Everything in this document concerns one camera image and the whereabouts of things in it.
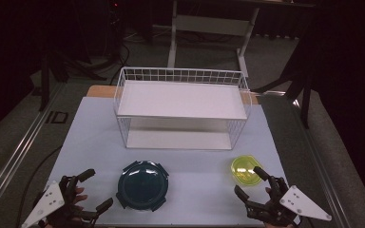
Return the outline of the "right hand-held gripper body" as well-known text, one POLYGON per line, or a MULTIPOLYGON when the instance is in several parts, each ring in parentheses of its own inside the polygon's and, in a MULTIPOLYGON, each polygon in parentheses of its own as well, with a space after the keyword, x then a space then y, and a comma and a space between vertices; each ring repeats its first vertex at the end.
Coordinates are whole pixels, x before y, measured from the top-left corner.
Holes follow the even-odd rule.
POLYGON ((295 185, 288 186, 283 178, 273 176, 264 178, 270 184, 267 192, 270 199, 265 203, 258 203, 250 200, 250 197, 243 193, 243 203, 246 208, 247 217, 257 219, 278 227, 292 225, 298 228, 296 219, 320 219, 330 221, 332 216, 306 196, 295 185))

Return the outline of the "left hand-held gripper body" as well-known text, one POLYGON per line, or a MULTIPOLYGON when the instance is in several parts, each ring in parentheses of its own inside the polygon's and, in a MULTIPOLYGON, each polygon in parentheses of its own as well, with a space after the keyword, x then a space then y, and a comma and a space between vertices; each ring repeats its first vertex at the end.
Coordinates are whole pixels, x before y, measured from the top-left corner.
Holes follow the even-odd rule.
POLYGON ((63 176, 54 181, 36 202, 21 228, 38 224, 40 228, 93 228, 98 218, 97 212, 84 211, 76 205, 79 191, 77 183, 86 178, 63 176))

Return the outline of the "yellow-green plastic container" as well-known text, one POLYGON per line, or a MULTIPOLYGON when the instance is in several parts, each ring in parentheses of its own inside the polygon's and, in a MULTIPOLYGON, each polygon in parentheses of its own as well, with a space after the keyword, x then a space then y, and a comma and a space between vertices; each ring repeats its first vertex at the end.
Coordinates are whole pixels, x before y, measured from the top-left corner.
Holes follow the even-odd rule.
POLYGON ((261 178, 254 171, 260 163, 251 155, 241 155, 232 160, 230 170, 236 181, 242 185, 257 185, 261 178))

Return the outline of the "round dark blue lidded container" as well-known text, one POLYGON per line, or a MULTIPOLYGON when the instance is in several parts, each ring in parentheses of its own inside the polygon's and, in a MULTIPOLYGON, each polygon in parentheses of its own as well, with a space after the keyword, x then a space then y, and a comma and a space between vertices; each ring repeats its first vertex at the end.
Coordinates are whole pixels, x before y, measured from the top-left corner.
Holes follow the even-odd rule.
POLYGON ((168 173, 153 161, 134 161, 123 169, 116 198, 126 208, 158 210, 166 202, 168 173))

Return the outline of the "white wire shelf rack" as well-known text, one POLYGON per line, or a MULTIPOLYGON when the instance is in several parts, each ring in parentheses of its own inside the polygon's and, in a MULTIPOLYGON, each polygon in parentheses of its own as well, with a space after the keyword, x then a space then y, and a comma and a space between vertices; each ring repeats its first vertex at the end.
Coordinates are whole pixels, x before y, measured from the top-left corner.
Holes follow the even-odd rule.
POLYGON ((127 148, 230 150, 252 104, 240 71, 125 67, 113 107, 127 148))

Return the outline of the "person's left hand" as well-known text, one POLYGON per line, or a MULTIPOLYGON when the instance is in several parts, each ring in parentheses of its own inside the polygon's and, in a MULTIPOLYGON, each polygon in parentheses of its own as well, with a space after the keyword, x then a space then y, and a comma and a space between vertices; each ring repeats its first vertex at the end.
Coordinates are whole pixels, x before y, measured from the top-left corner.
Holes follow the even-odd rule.
POLYGON ((76 187, 75 188, 75 197, 73 199, 73 204, 77 204, 80 201, 86 200, 88 198, 88 195, 84 193, 85 188, 84 187, 76 187))

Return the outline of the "pale blue table mat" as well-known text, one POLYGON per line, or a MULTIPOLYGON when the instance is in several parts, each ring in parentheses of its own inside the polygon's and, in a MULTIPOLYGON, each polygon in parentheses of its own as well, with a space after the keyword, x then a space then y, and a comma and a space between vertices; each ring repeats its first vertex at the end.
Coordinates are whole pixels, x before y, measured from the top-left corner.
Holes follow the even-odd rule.
POLYGON ((256 226, 234 192, 237 182, 230 166, 237 156, 252 155, 268 174, 284 176, 271 130, 265 108, 254 105, 231 150, 130 149, 121 139, 112 99, 85 97, 49 178, 57 181, 94 169, 95 176, 82 184, 87 195, 82 205, 92 211, 115 196, 124 168, 134 161, 152 161, 169 175, 165 203, 156 211, 138 211, 115 202, 100 215, 99 225, 256 226))

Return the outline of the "black floor outlet plate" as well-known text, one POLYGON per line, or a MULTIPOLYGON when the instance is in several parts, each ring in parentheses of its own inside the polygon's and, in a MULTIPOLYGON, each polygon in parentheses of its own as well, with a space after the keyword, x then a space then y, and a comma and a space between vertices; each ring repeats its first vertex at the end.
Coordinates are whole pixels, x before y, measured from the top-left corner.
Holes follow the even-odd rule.
POLYGON ((62 111, 50 111, 45 123, 46 124, 65 124, 68 119, 68 113, 62 111))

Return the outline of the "black tripod stand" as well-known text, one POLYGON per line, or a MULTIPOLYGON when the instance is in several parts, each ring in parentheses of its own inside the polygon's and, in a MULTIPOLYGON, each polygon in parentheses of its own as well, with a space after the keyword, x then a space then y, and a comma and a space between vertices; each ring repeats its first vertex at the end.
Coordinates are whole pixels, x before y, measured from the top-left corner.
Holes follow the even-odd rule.
POLYGON ((284 70, 275 81, 253 89, 256 93, 265 93, 267 90, 291 81, 284 97, 288 101, 293 102, 302 93, 300 119, 306 129, 309 128, 308 112, 313 78, 313 62, 317 57, 317 48, 313 41, 313 36, 317 34, 315 32, 316 27, 317 19, 314 18, 308 23, 284 70))
POLYGON ((50 73, 53 74, 54 78, 58 82, 66 83, 69 78, 67 74, 67 67, 70 67, 76 69, 77 71, 81 72, 83 75, 85 75, 90 79, 105 81, 106 78, 97 75, 96 73, 94 73, 94 70, 106 68, 109 67, 110 65, 111 61, 107 60, 98 65, 84 66, 59 50, 56 49, 43 50, 41 57, 41 85, 40 85, 41 103, 39 110, 43 111, 48 106, 49 96, 50 96, 50 89, 49 89, 50 73))

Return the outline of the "metal floor rail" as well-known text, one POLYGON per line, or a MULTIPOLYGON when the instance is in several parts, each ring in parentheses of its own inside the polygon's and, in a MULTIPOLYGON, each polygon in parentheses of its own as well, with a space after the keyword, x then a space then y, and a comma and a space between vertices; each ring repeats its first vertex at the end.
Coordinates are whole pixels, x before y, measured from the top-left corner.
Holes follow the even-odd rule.
POLYGON ((40 98, 28 95, 0 123, 0 198, 27 155, 66 83, 56 84, 48 94, 48 104, 40 111, 40 98))
POLYGON ((326 163, 323 161, 320 155, 320 151, 317 148, 315 139, 313 138, 310 129, 305 126, 303 118, 301 117, 303 114, 302 105, 297 100, 291 102, 291 105, 295 110, 295 116, 298 118, 300 130, 304 133, 320 188, 327 199, 327 203, 333 215, 333 221, 336 224, 336 228, 351 228, 347 215, 344 212, 344 207, 342 206, 337 191, 333 186, 333 182, 331 180, 332 176, 326 169, 326 163))

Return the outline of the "white metal desk frame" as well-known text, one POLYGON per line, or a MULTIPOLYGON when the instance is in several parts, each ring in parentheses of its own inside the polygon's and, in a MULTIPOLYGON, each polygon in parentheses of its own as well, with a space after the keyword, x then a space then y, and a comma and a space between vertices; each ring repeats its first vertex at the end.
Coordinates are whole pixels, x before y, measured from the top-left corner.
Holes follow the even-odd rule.
POLYGON ((222 19, 218 17, 203 17, 197 15, 178 14, 178 2, 182 0, 173 0, 171 16, 171 44, 168 53, 167 67, 174 68, 177 53, 177 31, 205 32, 213 34, 233 35, 243 38, 240 48, 236 49, 236 56, 241 73, 247 77, 247 65, 245 62, 245 52, 253 33, 254 26, 260 9, 265 8, 287 8, 290 10, 313 9, 316 4, 306 3, 289 3, 287 0, 199 0, 210 3, 228 3, 248 4, 252 8, 248 20, 222 19))

